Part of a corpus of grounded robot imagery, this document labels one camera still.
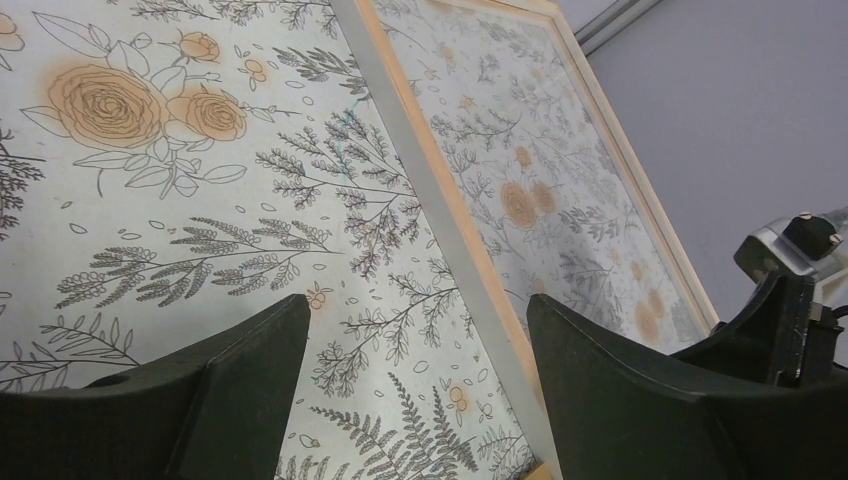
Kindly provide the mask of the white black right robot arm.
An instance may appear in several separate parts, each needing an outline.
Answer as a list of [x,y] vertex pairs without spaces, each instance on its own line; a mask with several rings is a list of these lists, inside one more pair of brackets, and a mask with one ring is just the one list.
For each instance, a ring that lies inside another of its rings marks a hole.
[[845,379],[835,354],[847,329],[837,302],[847,293],[847,210],[779,218],[747,236],[734,260],[756,284],[748,303],[675,358],[787,388]]

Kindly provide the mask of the light wooden picture frame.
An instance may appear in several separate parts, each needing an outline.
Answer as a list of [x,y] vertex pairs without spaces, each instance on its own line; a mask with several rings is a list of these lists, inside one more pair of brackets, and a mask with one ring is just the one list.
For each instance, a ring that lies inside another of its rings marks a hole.
[[664,353],[717,315],[596,75],[551,1],[336,1],[536,457],[555,449],[527,307],[546,294]]

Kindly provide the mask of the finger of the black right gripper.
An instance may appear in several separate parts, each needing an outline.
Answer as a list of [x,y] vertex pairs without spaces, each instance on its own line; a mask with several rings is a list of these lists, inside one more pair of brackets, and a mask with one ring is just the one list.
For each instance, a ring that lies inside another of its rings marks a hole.
[[770,273],[731,321],[718,322],[706,339],[672,357],[779,387],[843,384],[845,367],[835,353],[845,307],[823,306],[814,293],[811,276]]

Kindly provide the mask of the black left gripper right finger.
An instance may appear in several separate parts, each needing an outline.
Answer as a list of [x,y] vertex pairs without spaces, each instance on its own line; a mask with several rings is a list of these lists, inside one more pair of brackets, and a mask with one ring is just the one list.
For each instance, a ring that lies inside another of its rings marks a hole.
[[537,294],[528,325],[568,479],[843,479],[847,386],[703,369]]

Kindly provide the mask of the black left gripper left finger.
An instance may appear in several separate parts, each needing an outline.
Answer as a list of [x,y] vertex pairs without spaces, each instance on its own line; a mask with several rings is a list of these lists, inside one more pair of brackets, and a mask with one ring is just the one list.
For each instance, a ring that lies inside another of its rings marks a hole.
[[1,397],[5,479],[270,479],[311,311],[293,294],[78,389]]

